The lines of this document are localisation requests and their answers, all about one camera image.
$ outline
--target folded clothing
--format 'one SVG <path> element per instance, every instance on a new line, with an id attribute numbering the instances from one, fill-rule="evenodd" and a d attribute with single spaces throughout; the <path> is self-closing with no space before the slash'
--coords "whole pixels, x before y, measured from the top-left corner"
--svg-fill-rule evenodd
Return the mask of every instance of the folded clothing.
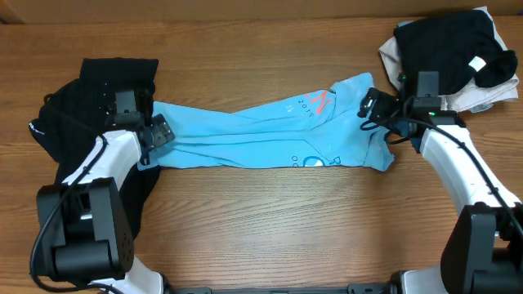
<path id="1" fill-rule="evenodd" d="M 154 93 L 154 76 L 158 60 L 85 59 L 80 78 L 47 96 L 47 104 L 76 118 L 96 133 L 107 131 L 108 112 L 114 109 L 115 91 L 122 88 L 145 87 Z M 38 118 L 29 124 L 33 138 L 60 165 L 55 184 L 60 184 L 79 168 L 91 152 L 96 137 L 89 131 L 63 120 L 47 105 L 42 106 Z M 131 169 L 120 187 L 120 198 L 132 235 L 140 231 L 143 204 L 159 178 L 160 167 L 147 171 Z"/>
<path id="2" fill-rule="evenodd" d="M 516 72 L 516 54 L 499 46 L 492 24 L 483 11 L 465 11 L 396 28 L 407 93 L 415 93 L 421 70 L 440 73 L 443 95 L 461 90 L 472 77 L 478 87 L 497 86 L 511 78 Z M 477 57 L 486 65 L 470 66 Z"/>
<path id="3" fill-rule="evenodd" d="M 475 73 L 474 68 L 472 68 L 471 66 L 468 65 L 470 60 L 467 60 L 467 58 L 463 57 L 463 56 L 471 56 L 472 53 L 467 53 L 467 54 L 459 53 L 459 55 L 455 56 L 454 58 L 456 58 L 456 59 L 459 59 L 459 57 L 461 56 L 461 57 L 463 57 L 463 60 L 466 60 L 466 62 L 464 61 L 465 64 L 460 66 L 460 69 L 462 70 L 462 77 L 466 76 L 466 74 L 472 74 L 475 78 L 470 78 L 465 83 L 465 85 L 461 89 L 459 89 L 459 91 L 457 91 L 456 93 L 450 94 L 450 95 L 442 95 L 442 97 L 444 98 L 443 99 L 444 105 L 442 105 L 443 109 L 452 109 L 452 110 L 456 110 L 456 111 L 464 111 L 464 110 L 470 109 L 470 110 L 474 111 L 474 109 L 478 109 L 478 108 L 484 109 L 485 107 L 483 105 L 488 105 L 488 104 L 491 104 L 491 103 L 499 101 L 499 100 L 513 100 L 513 99 L 517 98 L 516 85 L 519 82 L 519 79 L 512 72 L 512 71 L 515 72 L 516 64 L 517 64 L 517 60 L 513 54 L 513 51 L 507 51 L 507 47 L 505 46 L 503 40 L 499 37 L 498 32 L 495 29 L 495 24 L 492 21 L 492 17 L 490 16 L 489 12 L 486 10 L 486 7 L 479 7 L 477 9 L 475 9 L 474 11 L 468 11 L 468 12 L 474 12 L 475 13 L 474 16 L 469 16 L 468 18 L 478 19 L 479 21 L 477 21 L 477 22 L 480 23 L 483 27 L 489 28 L 488 25 L 492 26 L 492 28 L 489 29 L 487 31 L 487 33 L 490 36 L 490 32 L 492 32 L 495 43 L 499 46 L 499 48 L 501 48 L 499 51 L 500 54 L 498 55 L 497 59 L 496 59 L 496 57 L 494 57 L 494 59 L 492 57 L 490 57 L 490 61 L 491 61 L 490 65 L 485 65 L 476 74 L 474 74 Z M 485 20 L 484 16 L 486 16 L 487 20 L 489 21 L 488 25 L 486 25 L 484 22 L 484 20 Z M 418 22 L 416 21 L 416 22 L 413 22 L 412 24 L 404 25 L 403 27 L 408 27 L 409 25 L 414 25 L 416 23 L 418 23 Z M 486 44 L 491 44 L 490 37 L 488 37 L 487 39 L 489 41 Z M 437 47 L 445 48 L 445 47 L 447 47 L 447 43 L 437 44 Z M 385 44 L 383 44 L 383 46 L 380 47 L 379 52 L 382 57 L 383 64 L 385 65 L 389 80 L 391 81 L 393 86 L 395 86 L 397 89 L 400 89 L 400 82 L 398 82 L 397 78 L 400 75 L 400 73 L 402 72 L 401 65 L 404 64 L 404 62 L 401 58 L 401 55 L 400 55 L 401 49 L 398 47 L 396 38 L 389 39 Z M 428 49 L 428 54 L 432 54 L 432 53 L 434 53 L 435 55 L 437 54 L 437 52 L 432 52 L 432 53 L 430 53 L 430 52 L 431 52 L 431 50 Z M 449 62 L 447 62 L 447 63 L 441 62 L 441 64 L 439 66 L 446 67 L 446 68 L 448 67 L 448 69 L 453 69 L 456 67 L 456 65 L 452 65 Z M 448 73 L 448 72 L 446 72 L 446 74 L 447 74 L 446 77 L 451 77 L 451 78 L 442 77 L 442 74 L 441 74 L 440 81 L 443 84 L 442 87 L 448 87 L 448 86 L 444 86 L 444 85 L 451 85 L 452 87 L 459 87 L 459 86 L 453 85 L 453 81 L 454 81 L 453 78 L 455 79 L 455 81 L 459 81 L 460 85 L 463 84 L 463 80 L 462 79 L 460 80 L 458 72 L 456 72 L 455 75 L 453 75 L 453 73 Z M 507 79 L 506 82 L 501 82 L 497 86 L 483 87 L 483 86 L 489 86 L 489 84 L 498 83 L 498 82 L 506 79 L 508 76 L 510 76 L 510 77 Z M 413 81 L 412 77 L 408 78 L 408 80 L 411 82 L 410 85 L 412 86 L 412 81 Z"/>
<path id="4" fill-rule="evenodd" d="M 356 114 L 373 80 L 363 73 L 315 91 L 234 114 L 154 102 L 175 134 L 150 152 L 146 169 L 343 165 L 385 171 L 393 161 L 387 129 L 361 131 Z"/>

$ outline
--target black garment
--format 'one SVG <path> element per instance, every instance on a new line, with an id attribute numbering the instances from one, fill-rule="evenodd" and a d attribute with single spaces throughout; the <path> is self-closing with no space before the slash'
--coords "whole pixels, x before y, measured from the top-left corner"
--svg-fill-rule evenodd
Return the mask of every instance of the black garment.
<path id="1" fill-rule="evenodd" d="M 48 104 L 88 125 L 96 133 L 107 130 L 108 113 L 114 110 L 118 90 L 145 87 L 154 93 L 158 60 L 85 59 L 80 78 L 63 86 L 48 98 Z M 29 124 L 34 139 L 57 161 L 55 184 L 61 183 L 82 164 L 96 137 L 89 131 L 64 121 L 45 105 Z M 127 174 L 120 197 L 135 238 L 140 231 L 143 204 L 159 178 L 160 167 Z"/>
<path id="2" fill-rule="evenodd" d="M 494 87 L 516 72 L 514 51 L 494 39 L 494 25 L 483 11 L 465 11 L 414 21 L 394 30 L 400 48 L 405 88 L 416 91 L 419 71 L 440 72 L 440 94 L 454 94 L 475 78 L 478 87 Z M 486 62 L 476 72 L 475 56 Z"/>

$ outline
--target wooden table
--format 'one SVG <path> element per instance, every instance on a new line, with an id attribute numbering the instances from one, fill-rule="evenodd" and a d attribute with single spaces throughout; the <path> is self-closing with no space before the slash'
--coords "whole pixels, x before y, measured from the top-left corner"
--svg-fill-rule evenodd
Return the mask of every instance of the wooden table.
<path id="1" fill-rule="evenodd" d="M 83 58 L 157 58 L 156 100 L 232 112 L 366 71 L 392 92 L 378 48 L 399 21 L 0 27 L 0 292 L 37 292 L 28 276 L 35 196 L 53 182 L 56 163 L 28 122 L 45 94 L 78 76 Z M 495 22 L 507 46 L 523 52 L 523 18 Z M 463 117 L 498 178 L 522 195 L 523 101 Z M 436 265 L 454 205 L 409 143 L 391 150 L 387 172 L 165 170 L 145 204 L 136 253 L 177 287 L 344 286 Z"/>

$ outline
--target black cable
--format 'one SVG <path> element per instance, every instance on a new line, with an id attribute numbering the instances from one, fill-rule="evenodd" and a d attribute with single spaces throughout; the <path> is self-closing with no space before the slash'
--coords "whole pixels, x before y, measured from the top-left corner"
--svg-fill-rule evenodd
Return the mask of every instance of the black cable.
<path id="1" fill-rule="evenodd" d="M 406 142 L 408 140 L 410 140 L 410 138 L 408 137 L 404 137 L 404 138 L 401 138 L 401 139 L 398 139 L 398 140 L 394 140 L 394 141 L 389 141 L 388 138 L 389 136 L 392 134 L 392 131 L 388 131 L 386 134 L 385 134 L 385 137 L 383 138 L 385 140 L 385 143 L 389 144 L 389 145 L 396 145 L 396 144 L 399 144 L 399 143 L 403 143 L 403 142 Z"/>
<path id="2" fill-rule="evenodd" d="M 474 163 L 474 165 L 476 166 L 477 171 L 481 174 L 481 177 L 483 177 L 483 180 L 485 181 L 485 183 L 489 187 L 490 192 L 492 193 L 492 195 L 496 197 L 496 199 L 498 200 L 499 204 L 501 204 L 503 209 L 508 214 L 508 217 L 510 218 L 510 220 L 514 224 L 514 228 L 516 229 L 517 233 L 520 235 L 521 240 L 523 241 L 523 228 L 521 228 L 521 225 L 520 225 L 519 221 L 517 221 L 517 218 L 514 216 L 514 213 L 512 212 L 512 209 L 508 206 L 508 204 L 505 202 L 505 200 L 501 197 L 501 195 L 498 192 L 498 189 L 496 187 L 494 187 L 494 184 L 492 183 L 492 181 L 490 180 L 489 176 L 487 175 L 487 173 L 485 172 L 485 170 L 481 166 L 481 163 L 477 160 L 476 156 L 474 156 L 472 151 L 465 145 L 464 142 L 462 142 L 462 141 L 458 140 L 456 137 L 450 135 L 447 131 L 442 130 L 441 128 L 439 128 L 439 127 L 437 127 L 437 126 L 435 126 L 433 124 L 430 124 L 428 122 L 423 122 L 423 121 L 420 121 L 420 120 L 417 120 L 417 119 L 412 119 L 412 118 L 391 118 L 391 119 L 392 120 L 398 120 L 398 121 L 404 121 L 404 122 L 407 122 L 407 123 L 416 123 L 418 125 L 424 126 L 426 128 L 432 129 L 434 131 L 437 131 L 441 135 L 446 136 L 451 141 L 456 143 L 459 146 L 459 148 L 463 149 L 463 151 L 465 151 L 465 153 L 468 155 L 468 157 L 472 160 L 472 163 Z"/>
<path id="3" fill-rule="evenodd" d="M 82 180 L 82 178 L 85 175 L 87 175 L 89 173 L 89 171 L 96 164 L 98 159 L 100 159 L 101 155 L 105 151 L 105 148 L 109 144 L 107 142 L 107 139 L 102 134 L 97 135 L 96 132 L 94 130 L 92 130 L 89 126 L 86 126 L 85 124 L 79 122 L 75 118 L 72 118 L 69 115 L 64 114 L 60 110 L 55 109 L 54 107 L 50 106 L 47 103 L 50 97 L 52 97 L 52 95 L 47 95 L 47 96 L 44 97 L 44 102 L 46 102 L 46 104 L 44 105 L 45 107 L 49 108 L 53 113 L 57 114 L 62 119 L 66 120 L 68 122 L 71 122 L 73 124 L 76 124 L 77 126 L 83 128 L 85 130 L 88 130 L 89 132 L 91 132 L 95 136 L 99 136 L 102 139 L 102 146 L 101 146 L 101 149 L 96 153 L 95 157 L 89 162 L 88 165 L 83 167 L 83 170 L 80 173 L 80 175 L 78 175 L 73 180 L 73 182 L 71 182 L 71 184 L 69 185 L 67 190 L 62 194 L 62 197 L 60 198 L 58 203 L 52 208 L 51 213 L 49 214 L 49 216 L 47 217 L 46 221 L 44 222 L 42 228 L 38 232 L 38 236 L 34 240 L 33 250 L 31 251 L 31 258 L 30 258 L 30 261 L 29 261 L 29 274 L 31 275 L 31 278 L 33 279 L 34 283 L 36 283 L 38 287 L 40 287 L 41 289 L 43 289 L 43 290 L 45 290 L 47 292 L 65 293 L 65 292 L 78 292 L 78 291 L 87 290 L 87 289 L 93 289 L 93 288 L 98 289 L 99 288 L 99 289 L 105 289 L 107 292 L 111 291 L 114 294 L 123 294 L 121 291 L 119 291 L 118 289 L 114 288 L 113 286 L 111 286 L 111 285 L 104 285 L 104 284 L 101 284 L 101 283 L 91 283 L 91 284 L 88 284 L 85 287 L 62 287 L 62 288 L 60 288 L 60 287 L 52 287 L 52 286 L 46 285 L 38 277 L 38 274 L 36 273 L 35 264 L 36 264 L 37 251 L 40 248 L 40 245 L 42 244 L 43 236 L 45 235 L 45 233 L 47 232 L 47 229 L 51 225 L 52 219 L 55 217 L 56 213 L 61 209 L 61 206 L 64 203 L 64 201 L 71 195 L 71 192 L 76 187 L 76 185 Z"/>
<path id="4" fill-rule="evenodd" d="M 371 123 L 374 123 L 373 126 L 370 126 L 370 127 L 366 127 L 368 124 L 371 124 Z M 366 121 L 366 122 L 363 122 L 361 125 L 360 125 L 360 130 L 361 131 L 370 131 L 370 130 L 373 130 L 375 128 L 378 128 L 380 127 L 380 125 L 378 125 L 377 123 L 373 122 L 373 121 Z"/>
<path id="5" fill-rule="evenodd" d="M 414 98 L 414 96 L 409 96 L 409 98 L 407 98 L 407 100 L 403 103 L 402 105 L 402 110 L 403 112 L 401 114 L 403 114 L 403 117 L 406 118 L 407 117 L 407 106 L 409 106 L 409 103 L 410 101 Z"/>

